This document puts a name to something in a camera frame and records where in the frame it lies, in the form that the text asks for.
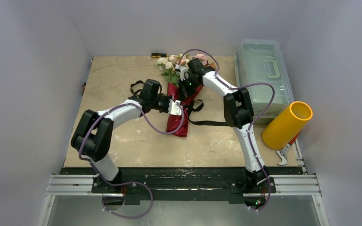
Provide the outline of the black printed ribbon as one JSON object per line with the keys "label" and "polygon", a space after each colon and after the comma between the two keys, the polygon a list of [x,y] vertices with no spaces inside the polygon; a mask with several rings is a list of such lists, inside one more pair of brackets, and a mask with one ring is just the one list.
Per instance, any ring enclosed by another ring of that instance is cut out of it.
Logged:
{"label": "black printed ribbon", "polygon": [[[144,82],[139,80],[139,81],[136,81],[135,83],[131,84],[130,92],[133,94],[133,96],[137,96],[138,93],[141,92],[141,89],[139,89],[137,91],[134,91],[132,89],[137,84],[144,84]],[[194,108],[194,104],[196,102],[200,102],[201,104],[198,107]],[[187,114],[190,117],[192,112],[199,112],[199,111],[201,111],[203,109],[204,102],[201,99],[195,99],[189,105],[184,105],[183,107],[184,107],[184,110],[187,110]],[[192,121],[191,119],[189,119],[189,122],[191,122],[192,124],[197,125],[197,126],[222,126],[222,127],[223,126],[226,126],[226,127],[228,126],[226,122],[221,122],[221,121],[208,121],[208,120],[205,120],[205,121]]]}

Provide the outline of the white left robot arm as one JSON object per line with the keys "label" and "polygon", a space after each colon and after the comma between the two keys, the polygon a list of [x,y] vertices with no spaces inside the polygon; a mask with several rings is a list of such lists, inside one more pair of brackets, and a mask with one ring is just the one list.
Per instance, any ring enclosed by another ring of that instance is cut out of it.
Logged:
{"label": "white left robot arm", "polygon": [[111,193],[119,191],[123,185],[122,173],[108,154],[113,130],[130,120],[146,116],[151,110],[171,113],[171,107],[179,109],[172,96],[161,92],[160,82],[148,79],[136,83],[143,87],[132,91],[132,95],[120,105],[98,112],[86,110],[70,141],[79,158],[97,171],[104,180],[103,186]]}

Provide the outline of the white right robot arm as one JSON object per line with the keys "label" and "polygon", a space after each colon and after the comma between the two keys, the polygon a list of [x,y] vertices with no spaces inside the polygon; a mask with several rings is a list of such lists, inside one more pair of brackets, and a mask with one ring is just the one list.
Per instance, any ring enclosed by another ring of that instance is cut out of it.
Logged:
{"label": "white right robot arm", "polygon": [[200,86],[205,86],[223,99],[224,122],[192,121],[198,126],[231,127],[237,134],[245,163],[245,189],[256,192],[264,186],[268,172],[257,144],[253,141],[254,111],[250,95],[246,88],[237,88],[224,80],[217,71],[208,66],[204,67],[199,59],[193,59],[187,66],[176,65],[175,71],[180,74],[178,86],[180,99],[186,99],[195,94]]}

